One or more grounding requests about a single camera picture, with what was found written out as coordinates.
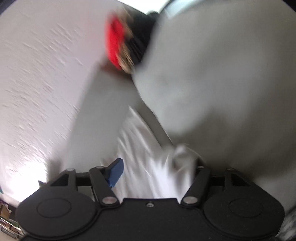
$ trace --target screw head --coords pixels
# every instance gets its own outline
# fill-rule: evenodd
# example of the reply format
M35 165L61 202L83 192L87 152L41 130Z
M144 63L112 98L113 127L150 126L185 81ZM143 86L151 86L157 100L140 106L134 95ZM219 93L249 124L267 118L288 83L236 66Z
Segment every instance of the screw head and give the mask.
M197 203L197 201L198 201L198 199L193 196L187 196L187 197L183 198L183 202L185 202L186 204L195 204L195 203Z
M114 204L117 202L117 198L116 197L104 197L102 201L104 204L111 205L111 204Z
M146 207L154 207L154 204L149 202L149 203L146 204Z

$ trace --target black round disc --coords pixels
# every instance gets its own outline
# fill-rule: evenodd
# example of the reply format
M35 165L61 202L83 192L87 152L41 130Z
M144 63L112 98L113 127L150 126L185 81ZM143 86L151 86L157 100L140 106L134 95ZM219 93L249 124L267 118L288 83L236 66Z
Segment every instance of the black round disc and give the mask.
M95 214L95 203L88 196L68 187L48 187L19 205L17 220L32 235L57 238L79 231Z
M277 233L284 218L281 204L263 190L234 188L208 199L204 213L220 231L240 238Z

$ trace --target white textured wall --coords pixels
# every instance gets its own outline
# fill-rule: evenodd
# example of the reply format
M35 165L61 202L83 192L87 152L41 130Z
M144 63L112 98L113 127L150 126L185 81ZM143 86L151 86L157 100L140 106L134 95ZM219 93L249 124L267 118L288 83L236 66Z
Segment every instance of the white textured wall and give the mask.
M0 15L0 185L22 201L67 143L111 0L17 0Z

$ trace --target red cap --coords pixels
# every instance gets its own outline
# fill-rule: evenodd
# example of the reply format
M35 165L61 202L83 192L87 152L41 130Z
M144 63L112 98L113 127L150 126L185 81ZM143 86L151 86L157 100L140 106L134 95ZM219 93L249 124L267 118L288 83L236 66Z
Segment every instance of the red cap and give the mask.
M119 18L114 15L107 21L106 27L106 48L107 55L112 64L114 64L118 69L121 69L117 55L120 51L120 46L124 41L124 28Z

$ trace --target white cloth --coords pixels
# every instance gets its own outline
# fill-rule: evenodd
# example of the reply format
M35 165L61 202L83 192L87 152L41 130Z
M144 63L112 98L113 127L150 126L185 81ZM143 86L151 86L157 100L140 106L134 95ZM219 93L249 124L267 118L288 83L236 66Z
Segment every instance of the white cloth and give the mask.
M180 201L193 182L198 155L184 145L161 148L143 119L129 108L115 158L124 161L123 175L113 188L120 201L123 198Z
M293 206L296 13L283 1L204 1L164 19L134 82L173 143Z

